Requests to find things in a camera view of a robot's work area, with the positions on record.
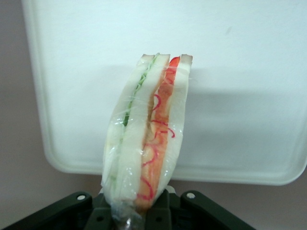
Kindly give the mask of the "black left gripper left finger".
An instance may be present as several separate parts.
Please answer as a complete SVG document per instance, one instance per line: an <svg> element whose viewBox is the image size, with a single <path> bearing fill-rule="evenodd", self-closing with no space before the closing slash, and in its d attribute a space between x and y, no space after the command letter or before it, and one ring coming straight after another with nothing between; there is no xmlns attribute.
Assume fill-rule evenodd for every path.
<svg viewBox="0 0 307 230"><path fill-rule="evenodd" d="M111 206L104 194L93 199L93 210L88 219L89 230L114 230L115 224L111 215Z"/></svg>

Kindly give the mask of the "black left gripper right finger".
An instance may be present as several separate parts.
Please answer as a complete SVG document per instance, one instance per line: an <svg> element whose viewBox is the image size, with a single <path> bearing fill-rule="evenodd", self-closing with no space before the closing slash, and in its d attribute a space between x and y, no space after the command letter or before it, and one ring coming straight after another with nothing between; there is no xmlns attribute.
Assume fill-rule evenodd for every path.
<svg viewBox="0 0 307 230"><path fill-rule="evenodd" d="M147 211L145 230L172 230L175 225L173 211L179 206L179 197L175 189L168 185Z"/></svg>

